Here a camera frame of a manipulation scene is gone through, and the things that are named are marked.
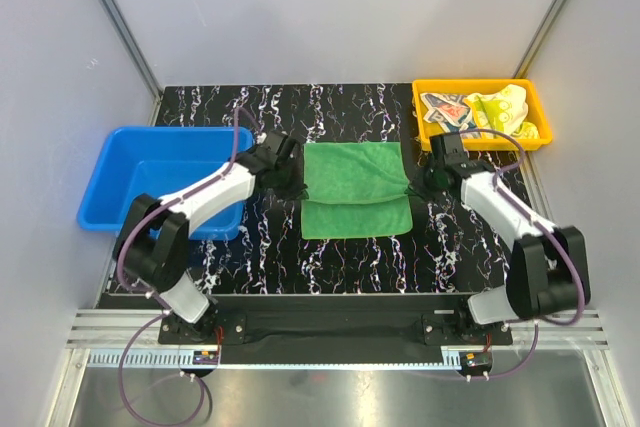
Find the right aluminium frame post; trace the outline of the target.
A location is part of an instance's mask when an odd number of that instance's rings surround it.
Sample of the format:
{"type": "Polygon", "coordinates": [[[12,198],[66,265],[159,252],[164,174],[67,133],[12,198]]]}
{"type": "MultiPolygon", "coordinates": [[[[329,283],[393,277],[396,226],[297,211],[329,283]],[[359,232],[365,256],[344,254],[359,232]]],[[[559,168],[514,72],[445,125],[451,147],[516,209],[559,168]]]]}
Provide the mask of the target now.
{"type": "Polygon", "coordinates": [[[526,78],[570,0],[552,0],[518,63],[513,78],[526,78]]]}

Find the lime green patterned towel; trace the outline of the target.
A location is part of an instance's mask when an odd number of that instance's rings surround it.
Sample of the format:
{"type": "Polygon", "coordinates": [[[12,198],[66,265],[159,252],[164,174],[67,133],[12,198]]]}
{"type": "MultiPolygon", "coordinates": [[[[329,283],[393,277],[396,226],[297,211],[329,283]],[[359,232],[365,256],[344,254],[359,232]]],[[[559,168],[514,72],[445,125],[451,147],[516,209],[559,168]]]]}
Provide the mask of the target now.
{"type": "Polygon", "coordinates": [[[464,102],[474,111],[476,125],[515,139],[538,139],[538,128],[526,120],[529,112],[526,90],[509,84],[497,93],[472,93],[464,102]]]}

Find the green microfiber towel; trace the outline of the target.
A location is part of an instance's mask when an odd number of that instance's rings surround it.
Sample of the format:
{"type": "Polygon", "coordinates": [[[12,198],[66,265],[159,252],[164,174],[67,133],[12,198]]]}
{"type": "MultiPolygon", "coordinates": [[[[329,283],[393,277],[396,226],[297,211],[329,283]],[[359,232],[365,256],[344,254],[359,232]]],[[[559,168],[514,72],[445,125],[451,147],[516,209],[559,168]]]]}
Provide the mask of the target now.
{"type": "Polygon", "coordinates": [[[304,182],[305,240],[389,237],[413,228],[398,142],[308,143],[304,182]]]}

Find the blue red patterned towel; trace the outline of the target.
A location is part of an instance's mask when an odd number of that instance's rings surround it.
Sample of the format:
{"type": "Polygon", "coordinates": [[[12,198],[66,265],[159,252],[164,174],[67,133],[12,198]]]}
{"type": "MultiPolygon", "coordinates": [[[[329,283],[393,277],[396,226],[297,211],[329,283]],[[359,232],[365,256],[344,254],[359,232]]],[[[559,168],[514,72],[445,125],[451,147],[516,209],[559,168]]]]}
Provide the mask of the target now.
{"type": "Polygon", "coordinates": [[[422,93],[420,100],[427,109],[423,120],[437,124],[445,133],[476,129],[473,111],[465,98],[462,94],[422,93]]]}

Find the left aluminium frame post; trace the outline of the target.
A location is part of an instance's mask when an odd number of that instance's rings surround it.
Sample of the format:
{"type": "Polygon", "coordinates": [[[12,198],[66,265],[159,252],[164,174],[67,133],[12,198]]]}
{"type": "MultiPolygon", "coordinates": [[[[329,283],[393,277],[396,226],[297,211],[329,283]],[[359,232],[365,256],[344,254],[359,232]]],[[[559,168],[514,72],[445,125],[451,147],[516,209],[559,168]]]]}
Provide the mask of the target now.
{"type": "Polygon", "coordinates": [[[99,0],[99,2],[145,87],[151,94],[154,102],[158,104],[162,97],[163,88],[153,73],[149,62],[146,60],[117,0],[99,0]]]}

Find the blue plastic bin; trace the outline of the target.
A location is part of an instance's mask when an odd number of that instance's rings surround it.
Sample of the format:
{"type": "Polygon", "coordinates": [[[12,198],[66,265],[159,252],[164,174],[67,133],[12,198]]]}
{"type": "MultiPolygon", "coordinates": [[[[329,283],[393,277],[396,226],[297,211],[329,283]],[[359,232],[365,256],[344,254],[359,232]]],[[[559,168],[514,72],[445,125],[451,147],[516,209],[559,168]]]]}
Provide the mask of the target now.
{"type": "Polygon", "coordinates": [[[231,127],[121,127],[106,138],[81,202],[87,231],[118,235],[140,194],[159,198],[214,173],[229,159],[231,127]]]}

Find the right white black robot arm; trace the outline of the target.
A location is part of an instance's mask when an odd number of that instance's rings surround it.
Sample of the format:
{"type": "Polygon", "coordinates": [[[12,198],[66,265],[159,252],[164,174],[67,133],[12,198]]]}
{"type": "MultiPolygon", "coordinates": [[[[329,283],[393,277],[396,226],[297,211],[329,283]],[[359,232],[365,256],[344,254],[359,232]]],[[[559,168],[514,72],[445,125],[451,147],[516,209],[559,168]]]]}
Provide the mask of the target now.
{"type": "Polygon", "coordinates": [[[471,159],[460,134],[435,135],[430,146],[410,193],[425,201],[455,198],[479,215],[509,252],[503,285],[473,294],[459,307],[453,321],[457,337],[472,344],[493,329],[530,320],[575,325],[591,299],[582,232],[534,211],[504,183],[508,167],[471,159]]]}

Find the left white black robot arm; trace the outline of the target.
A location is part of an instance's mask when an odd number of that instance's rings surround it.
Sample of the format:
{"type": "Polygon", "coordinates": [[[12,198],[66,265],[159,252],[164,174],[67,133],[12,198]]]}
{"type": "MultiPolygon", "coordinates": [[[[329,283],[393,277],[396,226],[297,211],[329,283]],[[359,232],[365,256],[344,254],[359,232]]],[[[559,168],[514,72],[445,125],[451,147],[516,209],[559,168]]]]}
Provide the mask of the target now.
{"type": "Polygon", "coordinates": [[[131,203],[113,250],[116,277],[131,291],[141,283],[165,318],[181,321],[181,331],[196,343],[220,331],[216,302],[203,294],[187,273],[191,234],[228,207],[257,192],[281,200],[306,194],[303,147],[293,137],[271,131],[240,152],[232,142],[230,158],[214,173],[160,198],[148,194],[131,203]]]}

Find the aluminium frame post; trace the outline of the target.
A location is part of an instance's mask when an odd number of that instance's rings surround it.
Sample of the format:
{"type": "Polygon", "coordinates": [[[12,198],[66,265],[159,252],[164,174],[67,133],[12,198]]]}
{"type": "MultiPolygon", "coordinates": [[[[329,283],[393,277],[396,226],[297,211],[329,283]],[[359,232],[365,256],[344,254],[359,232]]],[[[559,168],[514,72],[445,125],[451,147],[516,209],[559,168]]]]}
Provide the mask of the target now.
{"type": "Polygon", "coordinates": [[[117,0],[99,0],[99,2],[145,87],[151,94],[154,102],[158,104],[162,97],[163,88],[153,73],[149,62],[146,60],[117,0]]]}
{"type": "Polygon", "coordinates": [[[518,63],[513,78],[526,78],[570,0],[552,0],[518,63]]]}

